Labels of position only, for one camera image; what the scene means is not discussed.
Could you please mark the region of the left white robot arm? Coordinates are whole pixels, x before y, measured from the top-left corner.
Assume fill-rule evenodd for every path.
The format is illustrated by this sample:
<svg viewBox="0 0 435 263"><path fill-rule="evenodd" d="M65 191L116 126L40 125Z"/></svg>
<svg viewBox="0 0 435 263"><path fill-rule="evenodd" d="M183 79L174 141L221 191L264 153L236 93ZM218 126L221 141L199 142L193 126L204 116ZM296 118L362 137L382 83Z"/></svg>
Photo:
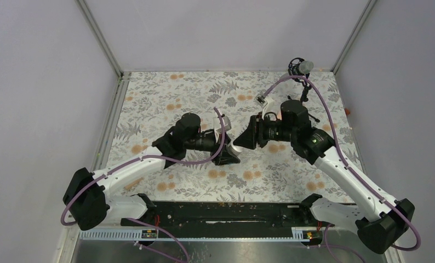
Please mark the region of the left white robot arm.
<svg viewBox="0 0 435 263"><path fill-rule="evenodd" d="M238 164L238 155L243 149L233 144L227 134L230 130L231 122L225 115L218 114L214 127L202 131L200 117L186 113L133 158L96 171L78 169L62 198L65 209L61 224L76 224L86 231L99 224L133 218L142 225L149 225L154 221L155 211L154 204L145 194L121 197L116 193L142 176L174 164Z"/></svg>

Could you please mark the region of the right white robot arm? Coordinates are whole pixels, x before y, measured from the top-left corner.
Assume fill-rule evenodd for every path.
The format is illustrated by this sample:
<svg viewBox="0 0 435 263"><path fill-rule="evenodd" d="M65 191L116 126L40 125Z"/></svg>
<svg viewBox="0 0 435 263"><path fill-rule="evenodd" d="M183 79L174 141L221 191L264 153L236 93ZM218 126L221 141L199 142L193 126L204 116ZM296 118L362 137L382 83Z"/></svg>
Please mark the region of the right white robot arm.
<svg viewBox="0 0 435 263"><path fill-rule="evenodd" d="M356 204L347 206L312 194L301 202L301 222L308 226L318 221L332 223L357 234L371 251L383 254L408 230L415 206L406 198L398 200L380 189L343 157L334 139L311 125L308 109L300 101L283 102L281 116L273 121L262 113L252 115L234 145L254 150L269 141L290 143L299 157L327 174Z"/></svg>

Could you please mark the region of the white pill bottle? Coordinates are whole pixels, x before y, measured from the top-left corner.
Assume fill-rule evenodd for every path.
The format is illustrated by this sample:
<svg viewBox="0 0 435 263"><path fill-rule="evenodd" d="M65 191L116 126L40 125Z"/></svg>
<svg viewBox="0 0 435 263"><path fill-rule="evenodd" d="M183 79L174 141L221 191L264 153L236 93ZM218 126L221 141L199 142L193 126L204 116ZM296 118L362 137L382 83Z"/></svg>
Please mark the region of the white pill bottle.
<svg viewBox="0 0 435 263"><path fill-rule="evenodd" d="M228 145L227 145L227 150L228 152L231 152L232 154L234 154L235 156L240 155L243 152L243 148L240 146L236 146L234 144L234 141L231 141Z"/></svg>

